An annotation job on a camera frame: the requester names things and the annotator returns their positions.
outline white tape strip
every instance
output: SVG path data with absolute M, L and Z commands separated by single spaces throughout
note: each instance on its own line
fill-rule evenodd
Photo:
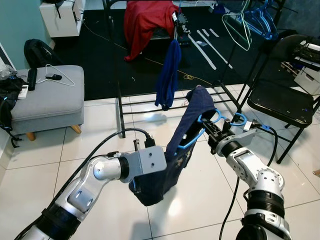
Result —
M 178 20 L 176 12 L 172 13 L 172 19 L 173 19 L 174 22 L 176 22 Z
M 217 38 L 219 38 L 219 35 L 218 35 L 218 34 L 216 34 L 216 32 L 215 32 L 215 31 L 213 31 L 211 28 L 210 28 L 209 30 L 210 30 L 210 32 L 212 32 L 212 34 L 213 34 L 213 35 L 215 35 Z
M 207 37 L 210 36 L 209 33 L 208 33 L 205 29 L 202 29 L 202 31 L 204 32 L 204 34 L 205 34 Z
M 296 56 L 294 59 L 299 60 L 299 61 L 302 61 L 302 62 L 305 62 L 305 63 L 307 63 L 307 64 L 310 64 L 310 65 L 313 65 L 313 66 L 316 66 L 316 67 L 320 68 L 320 64 L 317 63 L 317 62 L 309 61 L 309 60 L 306 60 L 306 59 L 301 58 L 301 57 L 299 57 L 299 56 Z
M 216 70 L 217 67 L 214 65 L 214 63 L 210 60 L 210 58 L 207 56 L 207 54 L 201 49 L 201 47 L 196 43 L 196 41 L 190 36 L 190 34 L 188 35 L 188 38 L 191 40 L 191 42 L 193 43 L 193 45 L 195 45 L 195 47 L 200 51 L 200 53 L 204 56 L 204 58 L 207 60 L 207 62 L 209 63 L 209 65 L 213 68 L 213 70 Z
M 209 42 L 208 39 L 206 39 L 206 37 L 199 31 L 196 31 L 202 38 L 203 40 L 206 41 L 206 43 L 220 56 L 220 58 L 222 58 L 222 60 L 225 62 L 225 64 L 228 64 L 227 60 L 218 52 L 218 50 L 211 44 L 211 42 Z

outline red jacket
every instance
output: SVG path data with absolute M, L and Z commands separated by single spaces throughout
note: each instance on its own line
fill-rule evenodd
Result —
M 179 8 L 172 1 L 128 1 L 124 14 L 124 35 L 131 53 L 124 58 L 132 61 L 149 43 L 156 28 L 164 28 L 173 38 L 172 14 Z

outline teal wall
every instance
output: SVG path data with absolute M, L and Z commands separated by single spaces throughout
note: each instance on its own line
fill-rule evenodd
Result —
M 29 68 L 24 55 L 26 40 L 51 39 L 42 19 L 41 0 L 0 0 L 0 43 L 16 69 Z

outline black cable on floor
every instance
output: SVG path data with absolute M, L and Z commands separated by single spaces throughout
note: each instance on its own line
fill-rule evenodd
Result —
M 277 146 L 278 146 L 278 134 L 277 134 L 277 131 L 272 128 L 272 127 L 269 127 L 269 129 L 274 133 L 274 147 L 273 147 L 273 151 L 272 151 L 272 155 L 270 157 L 270 160 L 267 164 L 268 167 L 270 167 L 272 161 L 274 160 L 274 157 L 276 155 L 276 152 L 277 152 Z
M 223 223 L 222 223 L 222 226 L 221 226 L 221 229 L 220 229 L 219 240 L 222 239 L 222 233 L 223 233 L 223 231 L 224 231 L 225 224 L 226 224 L 227 219 L 228 219 L 228 217 L 229 217 L 229 214 L 231 213 L 231 210 L 232 210 L 232 208 L 233 208 L 233 206 L 234 206 L 234 203 L 235 203 L 235 200 L 236 200 L 237 191 L 238 191 L 238 187 L 239 187 L 239 181 L 240 181 L 240 178 L 238 177 L 238 178 L 236 179 L 235 189 L 234 189 L 234 193 L 233 193 L 233 197 L 232 197 L 232 201 L 231 201 L 229 210 L 228 210 L 227 214 L 225 215 L 225 218 L 224 218 L 224 220 L 223 220 Z

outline blue plastic hanger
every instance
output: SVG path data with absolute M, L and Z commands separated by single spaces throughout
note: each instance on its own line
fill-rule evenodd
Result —
M 216 120 L 212 121 L 214 124 L 217 123 L 218 121 L 220 121 L 221 119 L 226 119 L 225 116 L 221 116 L 221 112 L 220 112 L 218 109 L 216 109 L 215 111 L 218 113 L 218 117 L 217 117 Z M 241 123 L 230 123 L 231 126 L 237 126 L 237 127 L 239 127 L 239 126 L 243 126 L 243 125 L 246 124 L 247 118 L 246 118 L 245 115 L 243 115 L 243 114 L 241 114 L 241 113 L 238 113 L 238 112 L 236 112 L 235 115 L 242 117 L 242 118 L 243 118 L 243 122 L 241 122 Z M 202 118 L 202 114 L 199 115 L 199 117 L 198 117 L 198 119 L 197 119 L 197 122 L 198 122 L 198 123 L 202 123 L 201 118 Z M 190 142 L 188 142 L 186 145 L 183 145 L 183 146 L 178 145 L 177 148 L 178 148 L 178 149 L 187 149 L 187 148 L 190 147 L 192 144 L 194 144 L 194 143 L 198 140 L 198 138 L 200 138 L 201 135 L 204 134 L 205 131 L 206 131 L 206 130 L 205 130 L 204 128 L 202 128 L 201 131 L 199 132 L 199 134 L 194 137 L 194 139 L 192 139 L 192 140 L 191 140 Z
M 265 0 L 261 7 L 252 8 L 244 12 L 244 18 L 249 28 L 266 40 L 278 38 L 277 28 L 267 10 L 272 4 L 273 0 Z

